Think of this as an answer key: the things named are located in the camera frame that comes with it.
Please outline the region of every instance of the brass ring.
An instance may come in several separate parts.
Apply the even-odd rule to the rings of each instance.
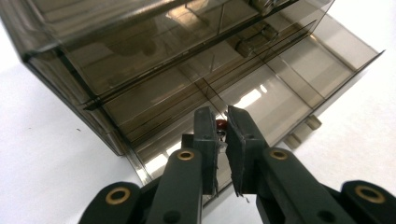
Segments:
[[[286,154],[284,151],[278,150],[278,149],[271,150],[270,155],[272,158],[275,158],[280,161],[283,161],[288,158],[288,154]]]
[[[124,195],[123,195],[121,198],[113,199],[113,198],[112,198],[113,194],[115,194],[115,193],[117,193],[117,192],[123,192]],[[107,194],[107,196],[106,196],[106,202],[107,202],[108,204],[111,204],[111,205],[120,204],[120,203],[125,202],[125,201],[129,198],[129,196],[131,196],[131,191],[129,191],[129,189],[127,189],[127,188],[125,188],[125,187],[117,187],[117,188],[114,188],[113,190],[111,190],[111,191]]]
[[[385,200],[386,200],[384,195],[381,192],[379,192],[376,189],[367,187],[367,186],[358,185],[355,188],[355,192],[361,198],[363,198],[364,200],[369,201],[370,203],[384,203]]]
[[[194,153],[188,150],[181,151],[177,154],[177,157],[182,161],[189,161],[194,158]]]

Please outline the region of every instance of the white surface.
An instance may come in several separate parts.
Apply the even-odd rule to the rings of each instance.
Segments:
[[[395,5],[339,0],[332,8],[359,37],[387,49],[295,151],[319,181],[335,189],[364,179],[396,195]],[[104,186],[138,183],[126,159],[17,63],[4,32],[0,41],[0,223],[76,223]],[[249,199],[228,189],[206,208],[203,222],[260,223],[254,197]]]

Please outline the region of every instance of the white background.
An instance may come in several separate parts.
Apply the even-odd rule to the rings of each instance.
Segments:
[[[322,127],[295,154],[322,183],[363,179],[396,195],[396,3],[338,0],[331,15],[387,51],[319,116]],[[94,195],[118,181],[138,185],[115,156],[20,64],[0,29],[0,223],[76,223]],[[204,223],[260,223],[254,203],[226,190]]]

